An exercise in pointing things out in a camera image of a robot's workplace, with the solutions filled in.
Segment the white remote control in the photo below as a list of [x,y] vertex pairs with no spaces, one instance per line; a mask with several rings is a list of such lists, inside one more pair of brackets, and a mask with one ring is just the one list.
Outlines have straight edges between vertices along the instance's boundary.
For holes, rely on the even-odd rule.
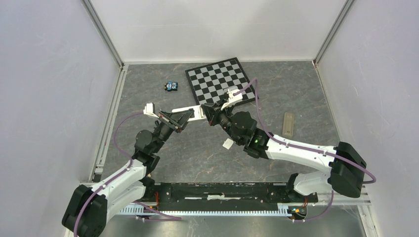
[[202,107],[200,105],[172,109],[172,113],[181,113],[184,115],[190,114],[188,122],[207,119]]

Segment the white battery cover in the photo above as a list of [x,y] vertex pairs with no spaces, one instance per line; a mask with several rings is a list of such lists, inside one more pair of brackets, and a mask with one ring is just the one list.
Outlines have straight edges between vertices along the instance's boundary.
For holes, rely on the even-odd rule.
[[234,141],[232,140],[232,139],[230,139],[230,138],[227,138],[225,141],[224,141],[224,143],[222,144],[222,146],[223,146],[223,148],[225,148],[225,149],[230,149],[232,146],[233,146],[233,144],[234,144]]

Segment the beige remote control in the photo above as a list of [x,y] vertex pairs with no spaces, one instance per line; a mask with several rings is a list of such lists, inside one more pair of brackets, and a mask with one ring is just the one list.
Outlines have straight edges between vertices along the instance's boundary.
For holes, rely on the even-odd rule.
[[293,137],[295,115],[291,112],[284,113],[284,120],[282,126],[282,135],[285,137]]

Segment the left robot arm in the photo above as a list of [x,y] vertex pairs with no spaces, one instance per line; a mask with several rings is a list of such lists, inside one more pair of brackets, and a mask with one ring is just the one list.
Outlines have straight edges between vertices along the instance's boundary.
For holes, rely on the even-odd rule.
[[108,178],[90,187],[79,185],[73,192],[61,224],[76,237],[97,237],[123,208],[138,199],[150,201],[155,187],[148,178],[157,166],[157,152],[173,132],[186,127],[194,110],[159,112],[153,131],[142,130],[135,138],[128,162]]

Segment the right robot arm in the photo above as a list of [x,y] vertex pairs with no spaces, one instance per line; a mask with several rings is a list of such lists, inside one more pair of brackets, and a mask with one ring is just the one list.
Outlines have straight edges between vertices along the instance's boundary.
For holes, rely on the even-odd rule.
[[211,103],[201,108],[209,124],[220,125],[229,135],[229,143],[243,146],[249,156],[285,160],[315,170],[291,175],[285,188],[289,200],[299,201],[311,193],[329,191],[350,198],[360,197],[367,164],[351,144],[318,146],[296,142],[258,128],[248,112],[234,114],[231,108]]

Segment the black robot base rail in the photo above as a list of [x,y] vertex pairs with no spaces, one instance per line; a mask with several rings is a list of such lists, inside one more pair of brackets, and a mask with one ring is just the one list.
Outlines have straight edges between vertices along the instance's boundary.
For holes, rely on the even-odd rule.
[[156,183],[146,188],[142,203],[159,211],[274,211],[279,203],[317,203],[285,183]]

